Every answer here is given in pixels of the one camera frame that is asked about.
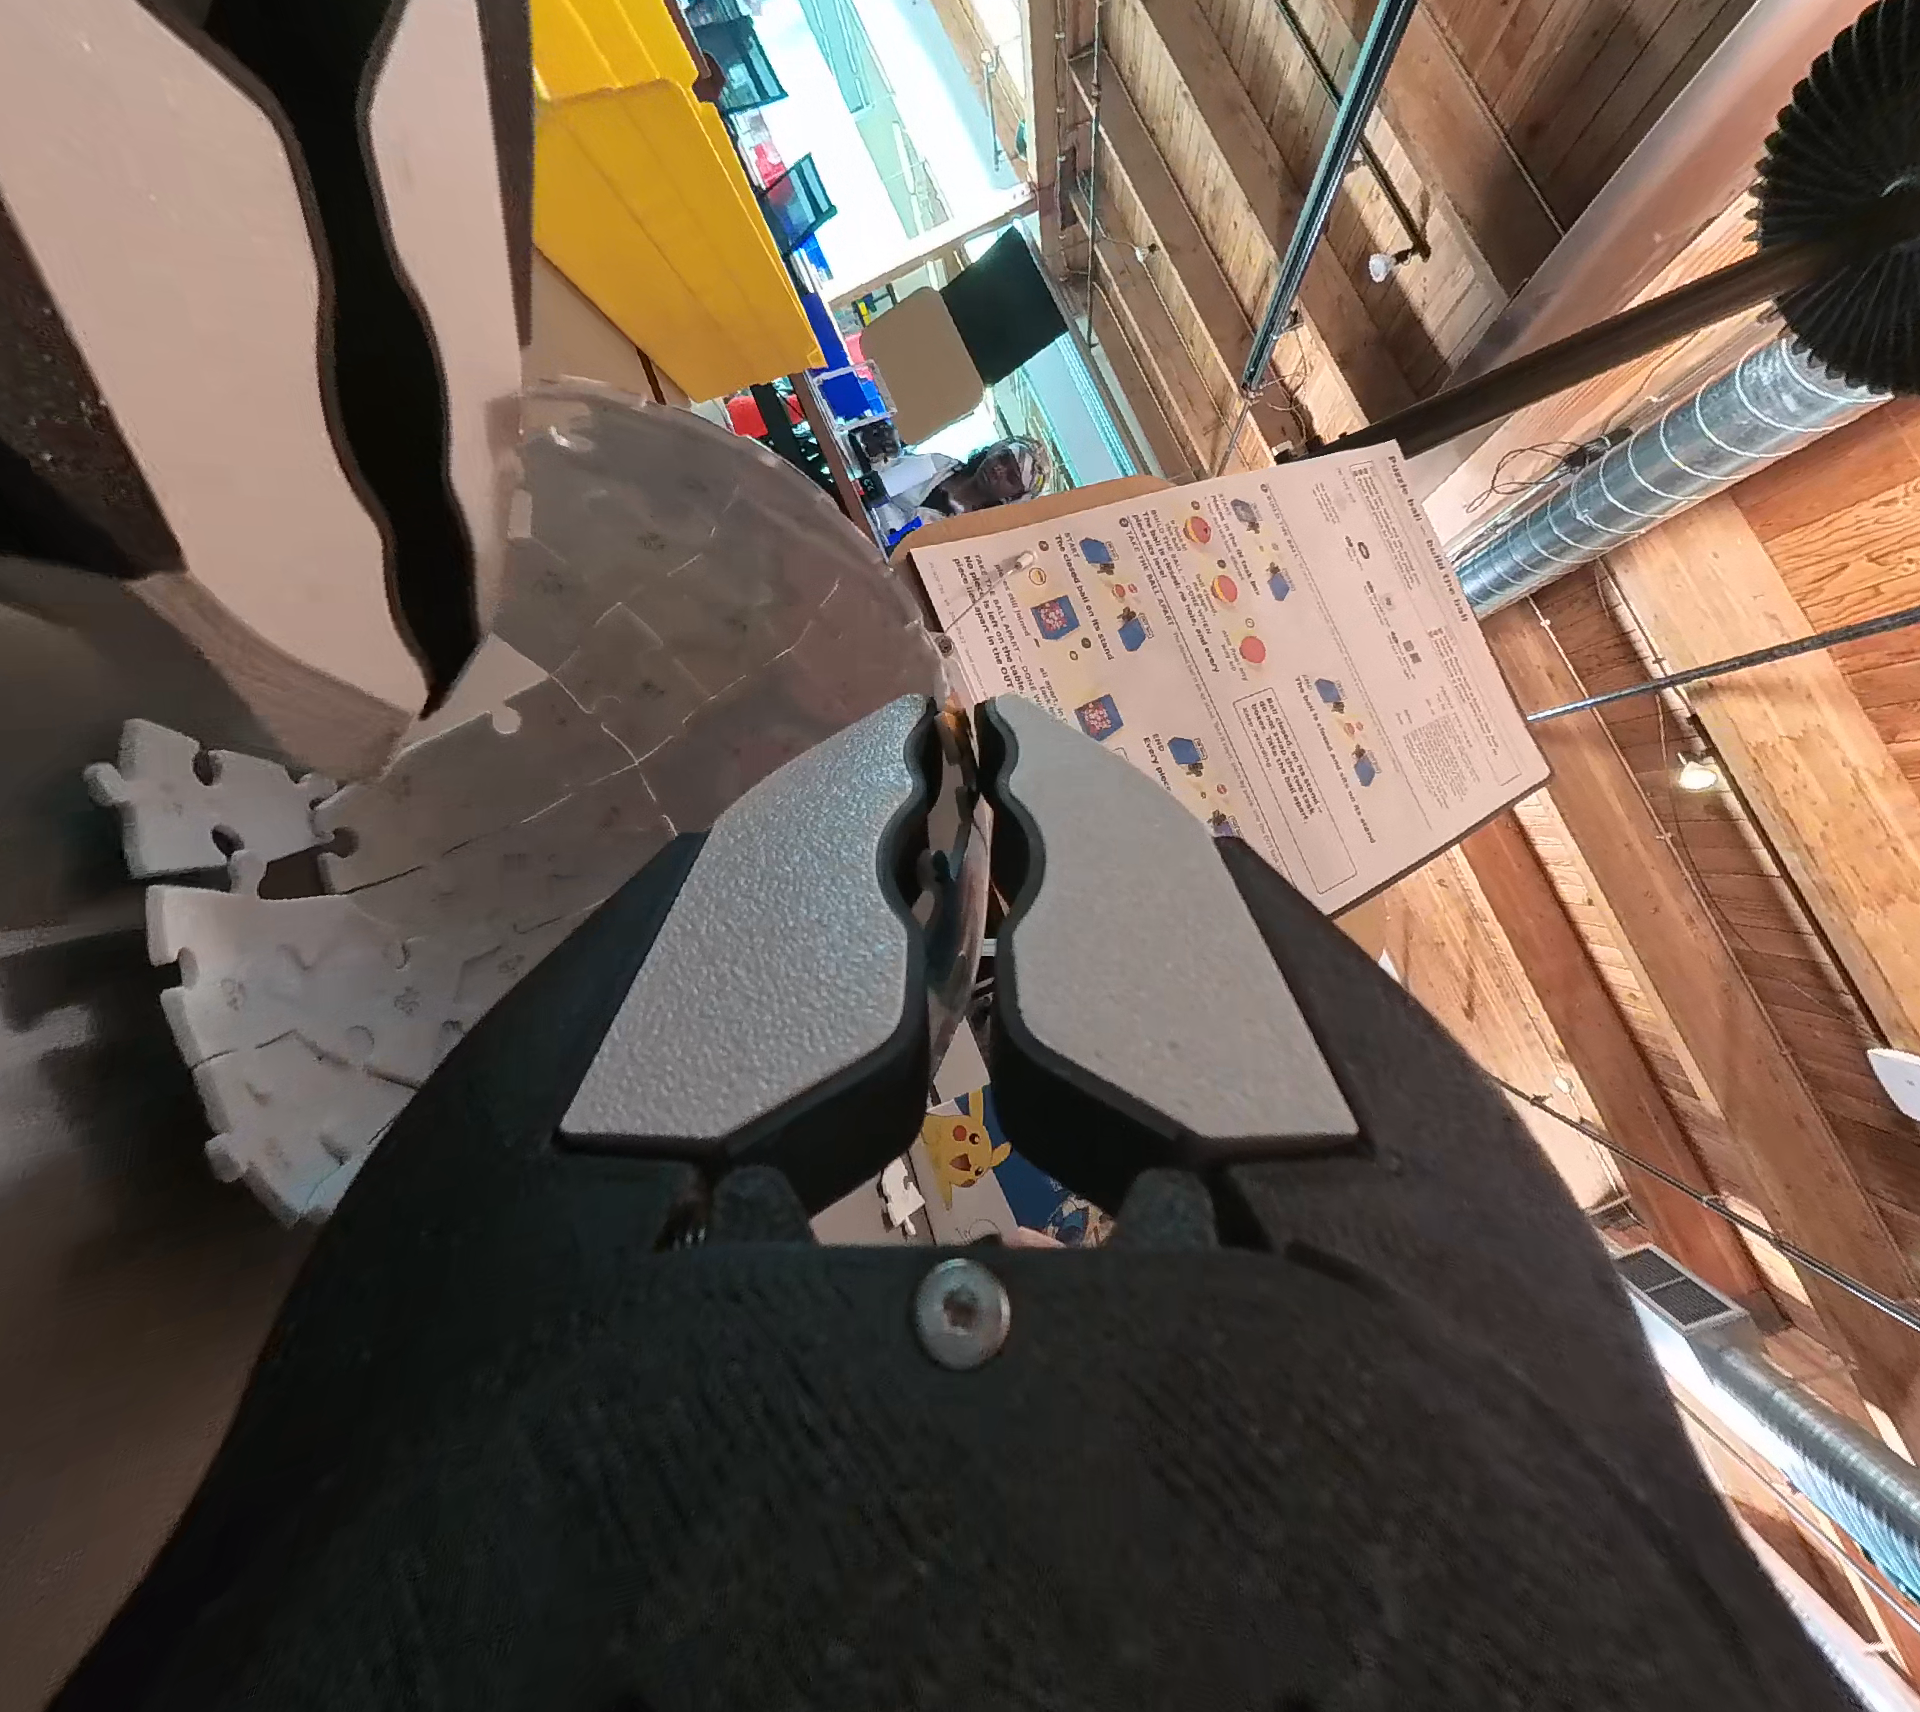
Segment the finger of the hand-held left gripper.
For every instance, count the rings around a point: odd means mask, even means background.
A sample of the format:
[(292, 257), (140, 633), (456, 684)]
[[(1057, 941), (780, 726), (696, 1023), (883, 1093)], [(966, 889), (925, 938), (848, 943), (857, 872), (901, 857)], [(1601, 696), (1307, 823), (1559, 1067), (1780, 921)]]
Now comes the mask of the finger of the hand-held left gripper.
[(182, 570), (406, 710), (454, 683), (454, 0), (374, 0), (316, 124), (155, 0), (2, 0), (4, 211)]
[(371, 186), (442, 386), (443, 474), (491, 633), (520, 495), (509, 228), (476, 0), (393, 0), (364, 88)]

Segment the partly built puzzle ball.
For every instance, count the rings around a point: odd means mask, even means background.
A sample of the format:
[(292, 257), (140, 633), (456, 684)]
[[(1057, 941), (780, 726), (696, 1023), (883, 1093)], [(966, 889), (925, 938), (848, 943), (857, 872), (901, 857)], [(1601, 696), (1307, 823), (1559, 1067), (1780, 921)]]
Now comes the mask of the partly built puzzle ball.
[(204, 1159), (284, 1224), (518, 982), (675, 836), (941, 657), (818, 485), (702, 414), (590, 381), (520, 399), (506, 580), (442, 708), (322, 773), (312, 852), (143, 881)]

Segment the metal ceiling rail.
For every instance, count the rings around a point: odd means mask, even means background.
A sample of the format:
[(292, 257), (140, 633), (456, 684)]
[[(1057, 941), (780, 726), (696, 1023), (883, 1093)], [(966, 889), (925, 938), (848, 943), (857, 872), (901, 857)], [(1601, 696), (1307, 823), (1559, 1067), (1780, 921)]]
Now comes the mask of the metal ceiling rail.
[(1294, 232), (1275, 262), (1273, 284), (1262, 309), (1259, 327), (1254, 333), (1240, 376), (1240, 392), (1246, 399), (1252, 399), (1265, 381), (1275, 342), (1284, 333), (1289, 311), (1301, 295), (1311, 258), (1328, 235), (1333, 203), (1355, 149), (1368, 135), (1384, 80), (1419, 3), (1421, 0), (1375, 0), (1372, 18), (1357, 45), (1348, 82), (1338, 96), (1320, 161), (1301, 194)]

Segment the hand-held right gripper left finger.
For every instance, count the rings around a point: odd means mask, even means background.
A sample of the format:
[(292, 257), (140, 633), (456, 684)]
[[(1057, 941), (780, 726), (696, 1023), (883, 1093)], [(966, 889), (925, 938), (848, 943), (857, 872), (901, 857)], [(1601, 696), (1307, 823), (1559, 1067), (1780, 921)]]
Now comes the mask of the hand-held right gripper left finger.
[(938, 716), (897, 696), (714, 820), (557, 1124), (564, 1147), (767, 1169), (809, 1215), (906, 1153), (932, 1063), (908, 890)]

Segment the black table lamp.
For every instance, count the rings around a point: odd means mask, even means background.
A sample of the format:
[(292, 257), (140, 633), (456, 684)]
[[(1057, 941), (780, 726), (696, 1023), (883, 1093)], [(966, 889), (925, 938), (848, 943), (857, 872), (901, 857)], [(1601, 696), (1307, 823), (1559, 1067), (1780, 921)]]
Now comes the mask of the black table lamp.
[(1745, 258), (1450, 384), (1338, 441), (1406, 457), (1767, 304), (1827, 374), (1917, 392), (1917, 0), (1875, 0), (1797, 82), (1764, 142)]

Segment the colourful puzzle box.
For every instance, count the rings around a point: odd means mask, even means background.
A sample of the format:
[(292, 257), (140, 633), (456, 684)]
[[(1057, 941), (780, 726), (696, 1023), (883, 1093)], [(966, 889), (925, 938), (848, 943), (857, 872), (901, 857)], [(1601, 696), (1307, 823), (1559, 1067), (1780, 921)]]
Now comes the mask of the colourful puzzle box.
[(936, 1244), (1094, 1250), (1112, 1233), (1108, 1213), (1012, 1147), (989, 1086), (930, 1109), (908, 1164)]

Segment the ceiling vent grille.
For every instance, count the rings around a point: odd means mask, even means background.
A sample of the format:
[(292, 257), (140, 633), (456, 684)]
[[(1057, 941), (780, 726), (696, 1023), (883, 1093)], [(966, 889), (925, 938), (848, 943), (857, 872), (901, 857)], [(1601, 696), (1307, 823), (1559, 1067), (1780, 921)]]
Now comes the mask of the ceiling vent grille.
[(1657, 1244), (1639, 1244), (1611, 1257), (1622, 1286), (1682, 1334), (1725, 1332), (1750, 1327), (1747, 1308), (1717, 1292)]

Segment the white instruction sheet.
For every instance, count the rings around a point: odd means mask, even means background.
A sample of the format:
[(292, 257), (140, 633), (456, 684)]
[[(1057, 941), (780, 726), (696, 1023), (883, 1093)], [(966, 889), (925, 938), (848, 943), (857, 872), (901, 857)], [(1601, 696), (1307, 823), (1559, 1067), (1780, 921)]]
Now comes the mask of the white instruction sheet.
[(1547, 785), (1391, 444), (1048, 495), (903, 556), (972, 698), (1036, 702), (1324, 915)]

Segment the black square panel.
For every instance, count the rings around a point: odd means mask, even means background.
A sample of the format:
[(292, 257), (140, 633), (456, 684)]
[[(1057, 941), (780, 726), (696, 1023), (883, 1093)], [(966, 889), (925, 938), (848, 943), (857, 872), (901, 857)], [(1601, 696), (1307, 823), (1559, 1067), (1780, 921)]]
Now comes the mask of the black square panel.
[(1069, 333), (1043, 264), (1028, 237), (1010, 226), (952, 278), (939, 299), (977, 381), (994, 388)]

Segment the yellow plastic bin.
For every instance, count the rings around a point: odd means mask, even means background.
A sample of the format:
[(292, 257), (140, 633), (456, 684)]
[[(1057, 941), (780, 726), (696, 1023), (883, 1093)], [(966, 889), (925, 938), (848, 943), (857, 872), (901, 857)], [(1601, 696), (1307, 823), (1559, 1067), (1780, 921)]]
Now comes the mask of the yellow plastic bin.
[(527, 0), (533, 249), (693, 403), (822, 362), (677, 0)]

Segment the silver ventilation duct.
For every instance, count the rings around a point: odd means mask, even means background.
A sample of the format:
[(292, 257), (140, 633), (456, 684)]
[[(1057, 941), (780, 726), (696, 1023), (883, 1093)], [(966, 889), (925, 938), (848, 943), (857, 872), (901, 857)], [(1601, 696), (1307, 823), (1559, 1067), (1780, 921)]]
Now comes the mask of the silver ventilation duct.
[(1910, 1598), (1917, 1597), (1917, 1473), (1877, 1436), (1739, 1345), (1692, 1351), (1699, 1383), (1767, 1458)]
[(1887, 404), (1777, 337), (1480, 534), (1453, 563), (1492, 616)]

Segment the tan square panel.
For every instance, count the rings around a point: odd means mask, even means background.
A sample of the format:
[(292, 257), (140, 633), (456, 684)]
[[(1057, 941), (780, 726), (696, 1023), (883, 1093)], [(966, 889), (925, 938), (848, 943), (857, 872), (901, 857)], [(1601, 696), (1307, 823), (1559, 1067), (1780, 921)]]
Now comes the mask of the tan square panel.
[(981, 407), (986, 384), (941, 289), (908, 293), (877, 312), (859, 341), (901, 444), (920, 446)]

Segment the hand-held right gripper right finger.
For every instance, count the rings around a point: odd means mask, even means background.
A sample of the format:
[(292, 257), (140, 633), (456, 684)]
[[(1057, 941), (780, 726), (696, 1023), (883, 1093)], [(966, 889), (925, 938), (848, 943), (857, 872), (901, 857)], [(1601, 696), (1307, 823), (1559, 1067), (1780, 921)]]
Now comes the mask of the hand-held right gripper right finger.
[(1151, 776), (1019, 698), (976, 708), (994, 814), (988, 1076), (1040, 1170), (1116, 1217), (1146, 1173), (1202, 1180), (1362, 1139), (1240, 895), (1243, 857)]

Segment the blue storage bins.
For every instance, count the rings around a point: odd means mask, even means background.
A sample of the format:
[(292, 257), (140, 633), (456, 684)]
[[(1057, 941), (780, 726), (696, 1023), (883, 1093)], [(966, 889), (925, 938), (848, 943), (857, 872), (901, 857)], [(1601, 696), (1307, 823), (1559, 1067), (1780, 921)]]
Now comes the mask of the blue storage bins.
[(800, 304), (823, 356), (823, 364), (811, 369), (809, 376), (832, 418), (843, 424), (892, 421), (894, 407), (862, 352), (859, 334), (841, 337), (832, 311), (816, 290), (803, 289)]

